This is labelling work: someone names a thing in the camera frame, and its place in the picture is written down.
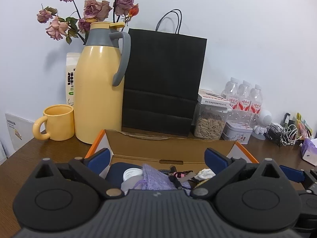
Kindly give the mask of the navy blue pouch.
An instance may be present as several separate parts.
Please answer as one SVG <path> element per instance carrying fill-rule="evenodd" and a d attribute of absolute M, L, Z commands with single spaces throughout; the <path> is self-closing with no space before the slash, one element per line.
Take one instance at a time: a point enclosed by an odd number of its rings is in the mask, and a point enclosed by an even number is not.
<path fill-rule="evenodd" d="M 133 169 L 132 171 L 136 172 L 136 175 L 142 174 L 141 166 L 118 162 L 111 165 L 105 180 L 111 183 L 114 187 L 121 188 L 121 184 L 124 181 L 124 172 L 128 169 Z"/>

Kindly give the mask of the white bottle cap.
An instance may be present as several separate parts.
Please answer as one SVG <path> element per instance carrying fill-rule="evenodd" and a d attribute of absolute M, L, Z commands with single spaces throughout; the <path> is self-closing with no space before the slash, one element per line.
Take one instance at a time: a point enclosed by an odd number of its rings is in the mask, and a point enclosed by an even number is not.
<path fill-rule="evenodd" d="M 124 171 L 122 179 L 123 181 L 126 181 L 131 177 L 141 176 L 142 174 L 143 174 L 143 170 L 140 168 L 129 168 Z"/>

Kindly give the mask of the purple knitted pouch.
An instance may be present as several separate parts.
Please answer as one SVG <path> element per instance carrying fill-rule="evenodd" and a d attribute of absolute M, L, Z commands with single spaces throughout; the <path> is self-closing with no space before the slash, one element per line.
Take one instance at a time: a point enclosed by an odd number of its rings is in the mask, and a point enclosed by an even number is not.
<path fill-rule="evenodd" d="M 170 181 L 169 177 L 150 165 L 142 166 L 142 178 L 137 181 L 133 189 L 136 190 L 176 190 L 177 188 Z"/>

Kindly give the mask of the yellow white plush hamster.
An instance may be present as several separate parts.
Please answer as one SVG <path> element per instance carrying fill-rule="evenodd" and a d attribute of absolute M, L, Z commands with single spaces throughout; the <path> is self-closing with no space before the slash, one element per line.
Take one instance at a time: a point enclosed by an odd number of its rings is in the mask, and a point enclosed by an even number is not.
<path fill-rule="evenodd" d="M 195 175 L 195 179 L 198 181 L 204 181 L 207 179 L 211 179 L 215 176 L 215 173 L 211 169 L 202 169 L 199 173 Z"/>

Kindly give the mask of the translucent plastic storage box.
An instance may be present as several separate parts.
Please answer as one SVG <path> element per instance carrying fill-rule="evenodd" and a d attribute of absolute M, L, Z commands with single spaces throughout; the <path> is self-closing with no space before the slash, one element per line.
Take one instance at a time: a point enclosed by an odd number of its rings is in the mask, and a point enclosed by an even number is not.
<path fill-rule="evenodd" d="M 126 181 L 123 181 L 121 184 L 121 190 L 127 194 L 129 190 L 142 190 L 143 187 L 143 176 L 137 175 L 130 177 Z"/>

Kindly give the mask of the purple tissue box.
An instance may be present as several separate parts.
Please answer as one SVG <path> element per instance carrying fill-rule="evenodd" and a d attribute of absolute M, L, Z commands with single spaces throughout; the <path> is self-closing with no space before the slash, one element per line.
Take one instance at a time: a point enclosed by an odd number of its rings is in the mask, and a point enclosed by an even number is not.
<path fill-rule="evenodd" d="M 301 146 L 301 157 L 304 161 L 313 166 L 317 166 L 317 147 L 316 139 L 305 139 Z"/>

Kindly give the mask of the small printed tin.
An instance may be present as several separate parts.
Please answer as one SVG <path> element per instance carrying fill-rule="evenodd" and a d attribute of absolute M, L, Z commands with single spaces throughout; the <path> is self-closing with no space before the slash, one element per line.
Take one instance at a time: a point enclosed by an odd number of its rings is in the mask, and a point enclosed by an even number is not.
<path fill-rule="evenodd" d="M 236 123 L 231 120 L 226 122 L 221 137 L 226 141 L 238 141 L 247 145 L 253 129 L 246 123 Z"/>

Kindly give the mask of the red orange cardboard box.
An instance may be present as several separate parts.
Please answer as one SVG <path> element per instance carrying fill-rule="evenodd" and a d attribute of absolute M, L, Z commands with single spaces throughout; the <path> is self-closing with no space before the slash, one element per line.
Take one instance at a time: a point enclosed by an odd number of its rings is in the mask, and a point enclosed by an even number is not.
<path fill-rule="evenodd" d="M 85 158 L 98 151 L 106 151 L 99 157 L 98 165 L 104 169 L 97 171 L 106 177 L 111 165 L 129 163 L 142 166 L 148 164 L 156 169 L 175 166 L 178 171 L 192 170 L 195 173 L 207 167 L 206 149 L 213 149 L 228 158 L 243 158 L 248 163 L 258 160 L 237 141 L 177 138 L 102 130 L 91 145 Z"/>

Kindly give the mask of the colourful snack packet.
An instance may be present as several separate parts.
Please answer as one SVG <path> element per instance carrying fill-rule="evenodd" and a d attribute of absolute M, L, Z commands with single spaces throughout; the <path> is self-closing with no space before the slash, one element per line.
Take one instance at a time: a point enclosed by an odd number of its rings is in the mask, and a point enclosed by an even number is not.
<path fill-rule="evenodd" d="M 298 112 L 296 115 L 296 127 L 298 130 L 298 136 L 301 139 L 311 139 L 313 137 L 313 130 L 309 127 L 308 123 Z"/>

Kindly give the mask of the clear seed jar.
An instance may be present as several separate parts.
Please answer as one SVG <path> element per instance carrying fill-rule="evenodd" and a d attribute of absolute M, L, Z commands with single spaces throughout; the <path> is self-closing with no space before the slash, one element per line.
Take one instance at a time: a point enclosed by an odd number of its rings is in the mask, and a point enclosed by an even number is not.
<path fill-rule="evenodd" d="M 200 139 L 219 140 L 225 128 L 228 108 L 198 103 L 194 136 Z"/>

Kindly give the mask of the water bottle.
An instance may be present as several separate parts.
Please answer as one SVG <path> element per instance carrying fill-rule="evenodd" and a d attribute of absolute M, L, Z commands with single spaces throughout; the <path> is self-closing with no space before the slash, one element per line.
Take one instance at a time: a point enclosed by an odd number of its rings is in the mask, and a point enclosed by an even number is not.
<path fill-rule="evenodd" d="M 251 105 L 250 97 L 250 83 L 243 80 L 238 87 L 238 109 L 242 111 L 249 111 Z"/>
<path fill-rule="evenodd" d="M 262 96 L 262 88 L 255 84 L 255 87 L 250 91 L 250 111 L 254 114 L 259 114 L 262 104 L 263 104 L 263 96 Z"/>
<path fill-rule="evenodd" d="M 238 80 L 236 78 L 231 77 L 230 81 L 226 83 L 225 88 L 221 93 L 221 97 L 228 100 L 232 108 L 236 108 L 239 102 Z"/>

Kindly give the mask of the white flat box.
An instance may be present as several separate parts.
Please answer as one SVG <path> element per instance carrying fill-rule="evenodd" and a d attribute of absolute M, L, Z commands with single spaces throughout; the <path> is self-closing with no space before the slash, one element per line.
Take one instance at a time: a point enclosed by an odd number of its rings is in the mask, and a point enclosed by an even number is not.
<path fill-rule="evenodd" d="M 199 89 L 198 91 L 198 102 L 201 105 L 209 105 L 221 108 L 232 109 L 230 101 L 213 93 L 210 90 Z"/>

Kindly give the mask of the left water bottle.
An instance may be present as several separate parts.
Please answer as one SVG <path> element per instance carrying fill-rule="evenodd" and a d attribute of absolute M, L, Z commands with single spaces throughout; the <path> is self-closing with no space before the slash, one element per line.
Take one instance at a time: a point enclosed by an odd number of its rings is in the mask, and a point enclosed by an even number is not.
<path fill-rule="evenodd" d="M 236 78 L 231 77 L 230 81 L 226 83 L 225 88 L 221 93 L 221 97 L 228 100 L 232 108 L 236 108 L 239 102 L 238 80 Z"/>

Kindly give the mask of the yellow thermos jug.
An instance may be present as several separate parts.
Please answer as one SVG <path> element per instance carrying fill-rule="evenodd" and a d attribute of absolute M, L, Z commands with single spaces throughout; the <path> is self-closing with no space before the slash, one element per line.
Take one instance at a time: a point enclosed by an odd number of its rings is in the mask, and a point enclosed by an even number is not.
<path fill-rule="evenodd" d="M 76 138 L 94 143 L 101 130 L 121 130 L 124 76 L 131 37 L 124 23 L 95 22 L 75 69 Z"/>

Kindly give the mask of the white milk carton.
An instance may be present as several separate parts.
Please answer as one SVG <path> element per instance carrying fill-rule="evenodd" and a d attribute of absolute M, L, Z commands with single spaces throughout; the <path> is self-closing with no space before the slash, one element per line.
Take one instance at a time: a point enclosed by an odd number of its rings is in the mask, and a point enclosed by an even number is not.
<path fill-rule="evenodd" d="M 74 76 L 81 53 L 67 53 L 66 56 L 66 103 L 74 105 Z"/>

